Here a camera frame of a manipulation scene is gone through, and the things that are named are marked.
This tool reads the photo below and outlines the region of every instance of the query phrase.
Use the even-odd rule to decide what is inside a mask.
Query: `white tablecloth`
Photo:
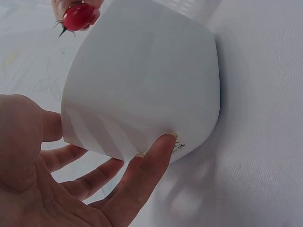
[[[210,138],[169,167],[132,226],[302,227],[303,1],[157,1],[214,32],[222,107]],[[0,92],[60,111],[66,71],[86,33],[59,39],[53,22],[48,1],[0,1]],[[105,160],[90,152],[54,177],[70,180]]]

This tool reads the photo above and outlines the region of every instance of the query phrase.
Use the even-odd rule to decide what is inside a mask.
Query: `sticker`
[[[172,151],[172,153],[174,154],[176,151],[181,150],[184,147],[185,147],[184,143],[176,142],[174,150]]]

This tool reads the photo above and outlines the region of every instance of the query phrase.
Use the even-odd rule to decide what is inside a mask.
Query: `white bowl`
[[[69,69],[63,137],[129,161],[175,132],[173,162],[207,139],[219,109],[213,34],[152,0],[115,0]]]

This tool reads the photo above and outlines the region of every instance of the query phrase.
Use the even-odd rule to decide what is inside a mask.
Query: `red tomato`
[[[94,7],[87,3],[81,3],[79,5],[68,8],[63,16],[63,20],[60,21],[63,25],[63,31],[59,37],[66,31],[79,31],[84,27],[87,27],[94,17]]]

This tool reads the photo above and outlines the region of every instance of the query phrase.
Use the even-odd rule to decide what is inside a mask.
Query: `hand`
[[[58,113],[27,97],[0,95],[0,226],[126,227],[148,200],[167,169],[176,138],[161,136],[144,158],[129,163],[120,183],[103,200],[86,205],[116,175],[123,161],[110,159],[64,183],[51,172],[87,151],[68,145],[40,151],[43,141],[62,137]]]
[[[56,20],[59,21],[63,19],[63,15],[65,14],[69,6],[79,4],[81,2],[81,0],[52,0],[53,12],[55,14]],[[103,3],[103,0],[85,0],[85,3],[90,4],[95,8],[94,17],[90,23],[90,25],[93,25],[100,16],[99,9]]]

